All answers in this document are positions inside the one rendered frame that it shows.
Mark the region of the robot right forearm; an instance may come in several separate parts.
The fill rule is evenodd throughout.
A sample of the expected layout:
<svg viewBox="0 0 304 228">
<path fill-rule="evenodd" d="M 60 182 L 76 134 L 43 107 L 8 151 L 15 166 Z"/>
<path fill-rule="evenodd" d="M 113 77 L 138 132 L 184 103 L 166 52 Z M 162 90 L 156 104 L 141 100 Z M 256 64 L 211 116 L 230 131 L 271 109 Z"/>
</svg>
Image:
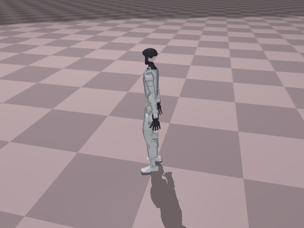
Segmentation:
<svg viewBox="0 0 304 228">
<path fill-rule="evenodd" d="M 156 101 L 157 101 L 157 103 L 159 103 L 160 102 L 160 93 L 159 93 L 159 88 L 158 88 L 158 96 L 157 96 L 157 98 L 156 98 Z"/>
</svg>

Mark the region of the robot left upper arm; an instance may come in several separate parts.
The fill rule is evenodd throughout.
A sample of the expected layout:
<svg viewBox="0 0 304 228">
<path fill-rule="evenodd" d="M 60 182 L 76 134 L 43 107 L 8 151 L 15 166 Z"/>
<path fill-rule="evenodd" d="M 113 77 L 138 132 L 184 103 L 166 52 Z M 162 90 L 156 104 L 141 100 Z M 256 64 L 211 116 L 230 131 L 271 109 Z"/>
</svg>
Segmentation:
<svg viewBox="0 0 304 228">
<path fill-rule="evenodd" d="M 146 84 L 147 84 L 148 91 L 150 92 L 147 95 L 147 99 L 149 100 L 149 96 L 150 95 L 153 95 L 154 97 L 156 97 L 156 95 L 155 95 L 155 88 L 154 88 L 154 75 L 153 75 L 152 72 L 146 73 L 146 75 L 145 75 L 145 81 L 146 81 Z"/>
</svg>

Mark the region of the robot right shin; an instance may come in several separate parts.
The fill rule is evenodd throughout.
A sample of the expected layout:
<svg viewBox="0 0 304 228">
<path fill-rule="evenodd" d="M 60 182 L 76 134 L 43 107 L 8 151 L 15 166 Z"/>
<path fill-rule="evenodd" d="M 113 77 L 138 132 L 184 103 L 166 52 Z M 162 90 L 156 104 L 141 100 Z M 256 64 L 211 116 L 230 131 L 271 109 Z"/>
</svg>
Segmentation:
<svg viewBox="0 0 304 228">
<path fill-rule="evenodd" d="M 156 138 L 157 141 L 157 156 L 158 156 L 158 147 L 159 147 L 159 137 Z M 156 157 L 157 158 L 157 157 Z"/>
</svg>

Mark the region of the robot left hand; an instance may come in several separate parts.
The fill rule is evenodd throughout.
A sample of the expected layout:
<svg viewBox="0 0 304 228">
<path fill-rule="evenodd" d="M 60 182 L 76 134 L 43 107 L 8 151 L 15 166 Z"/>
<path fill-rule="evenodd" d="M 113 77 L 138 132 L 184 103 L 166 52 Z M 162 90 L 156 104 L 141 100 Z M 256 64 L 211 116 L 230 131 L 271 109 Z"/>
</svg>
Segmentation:
<svg viewBox="0 0 304 228">
<path fill-rule="evenodd" d="M 150 128 L 151 128 L 152 125 L 153 125 L 153 131 L 154 131 L 154 129 L 155 129 L 155 131 L 156 131 L 156 127 L 157 127 L 157 130 L 160 129 L 160 128 L 161 128 L 161 127 L 160 127 L 160 122 L 158 121 L 159 117 L 156 118 L 156 119 L 154 119 L 154 118 L 153 118 L 153 115 L 152 115 L 152 119 L 153 119 L 153 121 L 152 121 L 152 124 L 151 124 Z M 158 128 L 158 126 L 159 126 L 159 128 Z"/>
</svg>

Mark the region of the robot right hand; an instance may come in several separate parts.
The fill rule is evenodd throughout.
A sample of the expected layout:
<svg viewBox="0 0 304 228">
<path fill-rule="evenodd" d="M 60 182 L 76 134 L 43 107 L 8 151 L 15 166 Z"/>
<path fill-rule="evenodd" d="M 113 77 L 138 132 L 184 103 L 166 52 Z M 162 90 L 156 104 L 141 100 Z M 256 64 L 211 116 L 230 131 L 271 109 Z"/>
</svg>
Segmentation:
<svg viewBox="0 0 304 228">
<path fill-rule="evenodd" d="M 157 107 L 158 107 L 158 111 L 159 111 L 159 114 L 160 114 L 160 111 L 162 113 L 162 110 L 161 110 L 161 105 L 160 105 L 161 102 L 157 103 Z"/>
</svg>

